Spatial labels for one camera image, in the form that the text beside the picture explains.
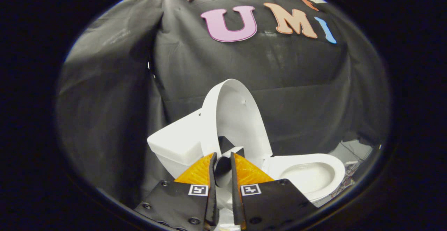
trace black object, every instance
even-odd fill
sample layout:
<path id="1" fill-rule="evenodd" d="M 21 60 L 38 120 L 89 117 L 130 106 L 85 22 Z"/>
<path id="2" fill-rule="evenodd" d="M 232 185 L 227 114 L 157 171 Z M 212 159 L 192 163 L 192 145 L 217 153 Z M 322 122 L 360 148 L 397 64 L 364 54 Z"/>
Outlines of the black object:
<path id="1" fill-rule="evenodd" d="M 236 159 L 234 158 L 234 152 L 231 153 L 231 173 L 232 173 L 232 189 L 233 189 L 233 217 L 235 225 L 242 225 L 244 222 L 244 212 L 242 210 L 242 201 L 239 193 L 239 186 L 237 185 L 237 170 Z"/>
<path id="2" fill-rule="evenodd" d="M 217 154 L 214 153 L 208 167 L 210 186 L 162 180 L 135 211 L 178 230 L 202 230 L 205 220 L 209 226 L 216 226 L 219 221 L 214 183 L 216 159 Z"/>
<path id="3" fill-rule="evenodd" d="M 208 172 L 210 174 L 210 190 L 208 195 L 208 204 L 206 206 L 205 219 L 210 226 L 217 226 L 219 221 L 219 211 L 217 210 L 216 184 L 214 183 L 214 164 L 216 163 L 217 154 L 214 153 L 210 160 Z"/>
<path id="4" fill-rule="evenodd" d="M 317 210 L 287 179 L 241 187 L 247 231 L 283 228 Z"/>
<path id="5" fill-rule="evenodd" d="M 231 160 L 230 158 L 221 156 L 214 167 L 214 180 L 217 186 L 222 187 L 224 185 L 219 185 L 220 178 L 227 175 L 231 171 Z"/>
<path id="6" fill-rule="evenodd" d="M 171 228 L 202 231 L 208 197 L 189 195 L 193 186 L 173 181 L 165 186 L 162 180 L 135 211 Z"/>
<path id="7" fill-rule="evenodd" d="M 219 141 L 219 147 L 221 153 L 225 153 L 231 150 L 231 148 L 235 147 L 234 144 L 231 143 L 230 140 L 228 140 L 228 138 L 226 138 L 225 136 L 219 136 L 217 137 L 217 139 Z"/>

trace toilet bowl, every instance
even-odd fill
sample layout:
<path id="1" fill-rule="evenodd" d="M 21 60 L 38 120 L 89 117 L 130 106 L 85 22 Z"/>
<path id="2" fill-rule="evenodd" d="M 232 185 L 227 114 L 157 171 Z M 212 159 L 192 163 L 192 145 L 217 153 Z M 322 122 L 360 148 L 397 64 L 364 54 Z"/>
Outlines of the toilet bowl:
<path id="1" fill-rule="evenodd" d="M 332 193 L 345 176 L 343 163 L 323 153 L 266 158 L 262 170 L 274 180 L 289 179 L 311 202 Z"/>
<path id="2" fill-rule="evenodd" d="M 270 142 L 261 114 L 249 90 L 239 81 L 228 79 L 214 86 L 201 109 L 150 135 L 147 143 L 168 172 L 177 178 L 201 157 L 222 153 L 219 136 L 225 136 L 234 152 L 244 157 L 275 180 L 289 179 L 309 201 L 329 195 L 340 185 L 345 167 L 337 158 L 322 153 L 272 157 Z M 231 194 L 219 185 L 221 207 L 230 206 Z"/>

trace black backdrop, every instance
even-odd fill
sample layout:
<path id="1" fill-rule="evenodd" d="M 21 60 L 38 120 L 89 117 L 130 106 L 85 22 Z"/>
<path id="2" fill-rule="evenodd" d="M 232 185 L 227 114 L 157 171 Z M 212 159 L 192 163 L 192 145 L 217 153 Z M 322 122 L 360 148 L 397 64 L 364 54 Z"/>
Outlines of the black backdrop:
<path id="1" fill-rule="evenodd" d="M 305 10 L 318 38 L 276 32 L 264 2 Z M 233 43 L 208 35 L 200 14 L 255 7 L 256 34 Z M 171 179 L 146 138 L 201 107 L 206 93 L 235 78 L 260 109 L 273 155 L 328 153 L 343 139 L 385 145 L 388 80 L 373 46 L 330 3 L 301 0 L 123 0 L 73 46 L 56 90 L 61 148 L 80 174 L 134 209 Z M 332 44 L 313 15 L 337 38 Z M 226 25 L 238 30 L 239 14 Z"/>
<path id="2" fill-rule="evenodd" d="M 91 17 L 115 1 L 8 0 L 5 17 L 10 24 L 4 27 L 3 34 L 5 41 L 10 41 L 5 46 L 10 53 L 7 59 L 11 60 L 11 71 L 6 78 L 16 86 L 5 93 L 5 104 L 13 109 L 17 106 L 9 102 L 18 102 L 23 108 L 9 124 L 13 134 L 5 134 L 9 137 L 7 146 L 19 157 L 5 160 L 8 167 L 17 168 L 8 172 L 7 177 L 12 178 L 8 188 L 12 189 L 5 190 L 13 193 L 7 205 L 7 219 L 15 226 L 10 230 L 132 228 L 81 193 L 61 170 L 50 118 L 54 113 L 51 97 L 67 50 Z M 442 129 L 433 114 L 441 104 L 433 102 L 433 97 L 439 96 L 435 88 L 441 85 L 441 72 L 435 69 L 441 63 L 441 41 L 437 36 L 441 31 L 437 22 L 442 18 L 437 8 L 441 2 L 342 1 L 344 10 L 352 8 L 349 14 L 364 26 L 389 62 L 397 98 L 391 143 L 399 148 L 361 198 L 317 228 L 346 229 L 357 225 L 353 229 L 358 230 L 410 224 L 413 228 L 431 229 L 440 214 L 429 200 L 432 195 L 441 195 L 440 183 L 429 181 L 433 171 L 442 171 L 442 160 L 435 155 L 433 144 L 437 130 Z"/>

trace pink letter u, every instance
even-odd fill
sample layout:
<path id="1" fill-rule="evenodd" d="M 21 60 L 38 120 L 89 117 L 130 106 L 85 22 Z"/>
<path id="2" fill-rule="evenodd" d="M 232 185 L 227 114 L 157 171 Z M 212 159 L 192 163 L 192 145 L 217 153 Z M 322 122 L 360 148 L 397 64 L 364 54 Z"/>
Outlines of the pink letter u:
<path id="1" fill-rule="evenodd" d="M 224 14 L 227 12 L 225 9 L 214 9 L 202 13 L 200 16 L 205 19 L 211 38 L 220 42 L 237 42 L 247 40 L 256 33 L 257 26 L 253 10 L 254 7 L 252 6 L 236 6 L 233 8 L 233 11 L 241 14 L 244 23 L 244 27 L 238 31 L 228 30 L 225 25 Z"/>

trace toilet rim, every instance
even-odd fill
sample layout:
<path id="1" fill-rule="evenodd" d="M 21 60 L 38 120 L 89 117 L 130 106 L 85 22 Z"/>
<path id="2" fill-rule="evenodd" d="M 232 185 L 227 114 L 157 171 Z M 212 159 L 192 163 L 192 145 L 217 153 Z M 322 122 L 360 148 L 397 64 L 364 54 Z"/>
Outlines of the toilet rim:
<path id="1" fill-rule="evenodd" d="M 268 170 L 276 169 L 278 175 L 281 175 L 286 169 L 299 164 L 324 163 L 332 167 L 332 169 L 334 170 L 334 178 L 327 186 L 317 191 L 303 193 L 303 195 L 306 196 L 306 198 L 308 198 L 308 200 L 311 202 L 315 202 L 332 193 L 340 185 L 345 176 L 345 166 L 340 161 L 340 159 L 325 153 L 275 156 L 268 159 L 270 162 Z M 286 159 L 293 160 L 293 164 L 286 165 L 286 162 L 284 162 Z"/>

